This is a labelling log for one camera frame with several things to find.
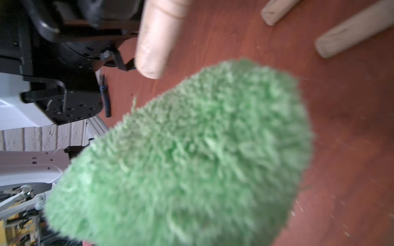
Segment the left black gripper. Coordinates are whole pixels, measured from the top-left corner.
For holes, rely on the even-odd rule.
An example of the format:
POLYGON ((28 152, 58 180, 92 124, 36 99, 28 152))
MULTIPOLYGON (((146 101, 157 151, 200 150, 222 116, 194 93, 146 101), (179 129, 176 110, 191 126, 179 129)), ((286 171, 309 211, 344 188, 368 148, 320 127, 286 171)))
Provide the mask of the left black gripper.
POLYGON ((123 62, 119 45, 138 35, 144 1, 22 1, 38 34, 52 43, 106 41, 103 48, 86 48, 82 55, 98 57, 106 67, 135 70, 123 62))

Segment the wooden handle sickle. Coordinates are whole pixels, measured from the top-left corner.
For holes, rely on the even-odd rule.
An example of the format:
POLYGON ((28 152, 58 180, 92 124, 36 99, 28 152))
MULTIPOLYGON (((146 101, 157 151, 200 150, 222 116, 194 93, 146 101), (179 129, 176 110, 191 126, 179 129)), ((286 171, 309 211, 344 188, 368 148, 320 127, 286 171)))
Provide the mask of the wooden handle sickle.
POLYGON ((394 2, 378 1, 315 40, 323 58, 333 57, 394 26, 394 2))
POLYGON ((261 10, 263 21, 273 26, 280 21, 300 0, 271 0, 261 10))
POLYGON ((134 64, 149 79, 159 79, 175 47, 193 1, 149 0, 143 8, 134 64))

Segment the green rag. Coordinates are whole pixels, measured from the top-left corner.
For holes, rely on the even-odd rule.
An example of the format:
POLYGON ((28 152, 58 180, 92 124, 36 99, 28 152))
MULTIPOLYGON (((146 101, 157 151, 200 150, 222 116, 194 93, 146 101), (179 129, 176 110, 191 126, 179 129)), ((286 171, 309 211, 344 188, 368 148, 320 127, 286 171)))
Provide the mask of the green rag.
POLYGON ((222 62, 84 149, 48 196, 45 218, 99 246, 270 246, 313 138, 296 78, 222 62))

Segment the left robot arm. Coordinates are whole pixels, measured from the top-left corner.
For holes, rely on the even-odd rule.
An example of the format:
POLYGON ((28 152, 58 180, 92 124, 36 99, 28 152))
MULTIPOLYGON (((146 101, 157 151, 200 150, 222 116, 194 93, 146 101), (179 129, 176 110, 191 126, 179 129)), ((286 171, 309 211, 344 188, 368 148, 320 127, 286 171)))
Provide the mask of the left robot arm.
POLYGON ((64 125, 108 108, 95 73, 135 69, 143 1, 1 1, 1 129, 64 125))

